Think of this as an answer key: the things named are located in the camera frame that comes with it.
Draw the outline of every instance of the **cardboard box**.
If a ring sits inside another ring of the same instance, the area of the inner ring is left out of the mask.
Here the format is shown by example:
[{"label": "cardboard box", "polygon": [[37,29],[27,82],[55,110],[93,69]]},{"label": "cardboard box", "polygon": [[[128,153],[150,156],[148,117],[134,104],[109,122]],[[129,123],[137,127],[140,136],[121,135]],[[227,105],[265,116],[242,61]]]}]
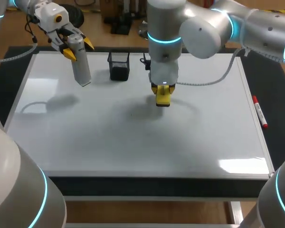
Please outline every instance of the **cardboard box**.
[{"label": "cardboard box", "polygon": [[100,0],[102,18],[118,16],[118,0]]}]

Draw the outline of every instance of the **black mesh cup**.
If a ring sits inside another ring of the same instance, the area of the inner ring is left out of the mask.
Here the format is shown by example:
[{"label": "black mesh cup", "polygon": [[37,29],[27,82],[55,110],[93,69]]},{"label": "black mesh cup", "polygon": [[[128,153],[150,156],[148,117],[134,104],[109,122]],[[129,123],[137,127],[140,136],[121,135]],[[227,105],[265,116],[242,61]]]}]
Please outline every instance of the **black mesh cup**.
[{"label": "black mesh cup", "polygon": [[110,66],[110,79],[112,81],[127,81],[129,78],[130,52],[110,52],[108,62]]}]

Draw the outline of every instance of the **whiteboard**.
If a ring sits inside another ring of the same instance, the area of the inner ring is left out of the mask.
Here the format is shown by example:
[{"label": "whiteboard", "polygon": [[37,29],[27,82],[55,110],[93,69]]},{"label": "whiteboard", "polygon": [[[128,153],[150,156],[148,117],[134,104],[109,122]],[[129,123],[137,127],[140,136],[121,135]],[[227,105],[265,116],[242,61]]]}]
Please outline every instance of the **whiteboard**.
[{"label": "whiteboard", "polygon": [[[68,59],[34,55],[6,131],[49,176],[268,179],[273,166],[240,58],[216,85],[176,85],[157,107],[148,72],[130,54],[126,82],[109,79],[108,53],[89,53],[81,87]],[[220,78],[231,54],[179,58],[179,81]]]}]

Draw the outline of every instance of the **white cable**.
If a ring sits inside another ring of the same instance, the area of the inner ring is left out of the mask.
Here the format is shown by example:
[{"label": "white cable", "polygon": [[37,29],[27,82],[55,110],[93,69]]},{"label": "white cable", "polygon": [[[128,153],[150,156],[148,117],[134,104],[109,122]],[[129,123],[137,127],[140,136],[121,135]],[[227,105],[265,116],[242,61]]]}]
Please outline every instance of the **white cable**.
[{"label": "white cable", "polygon": [[16,59],[22,58],[22,57],[24,57],[24,56],[27,56],[27,55],[29,55],[30,53],[32,53],[32,52],[36,49],[36,47],[37,47],[37,43],[36,43],[36,44],[33,44],[33,47],[32,47],[30,50],[28,50],[28,51],[22,53],[21,55],[14,56],[14,57],[11,57],[11,58],[0,59],[0,63],[9,62],[9,61],[16,60]]},{"label": "white cable", "polygon": [[218,79],[218,80],[216,80],[216,81],[213,81],[213,82],[200,83],[200,84],[187,83],[187,82],[179,82],[179,81],[178,81],[178,82],[176,82],[176,84],[184,85],[184,86],[210,86],[210,85],[214,85],[214,84],[216,84],[216,83],[219,83],[219,82],[223,81],[223,80],[226,78],[226,76],[228,75],[230,69],[232,68],[232,65],[233,65],[233,62],[234,62],[236,56],[238,55],[238,53],[239,53],[241,50],[243,50],[243,48],[238,48],[238,49],[233,53],[233,55],[232,55],[232,57],[231,57],[231,60],[230,60],[230,63],[229,63],[229,66],[228,66],[226,72],[224,73],[224,75],[223,75],[220,79]]},{"label": "white cable", "polygon": [[257,52],[258,54],[260,54],[260,55],[262,55],[262,56],[264,56],[264,57],[266,57],[266,58],[269,58],[269,59],[271,59],[271,60],[273,60],[273,61],[275,61],[275,62],[277,62],[277,63],[283,63],[283,64],[285,64],[285,60],[284,60],[284,59],[280,59],[280,58],[278,58],[278,57],[275,57],[275,56],[272,56],[272,55],[269,55],[269,54],[266,54],[266,53],[263,53],[263,52],[259,52],[259,51],[256,51],[256,50],[253,50],[253,51],[255,51],[255,52]]}]

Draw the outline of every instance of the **red marker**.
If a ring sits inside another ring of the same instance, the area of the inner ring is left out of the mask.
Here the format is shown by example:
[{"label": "red marker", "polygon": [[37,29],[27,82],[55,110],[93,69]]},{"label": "red marker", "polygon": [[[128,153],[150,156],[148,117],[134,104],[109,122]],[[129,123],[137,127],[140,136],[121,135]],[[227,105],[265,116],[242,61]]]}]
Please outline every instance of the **red marker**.
[{"label": "red marker", "polygon": [[258,103],[257,101],[257,97],[256,96],[252,96],[252,100],[253,100],[253,103],[255,104],[255,108],[256,108],[256,113],[258,115],[258,118],[260,119],[261,121],[261,124],[264,128],[267,128],[268,127],[268,124],[266,122],[266,119],[264,117],[264,114],[262,112],[262,109],[260,107],[260,104]]}]

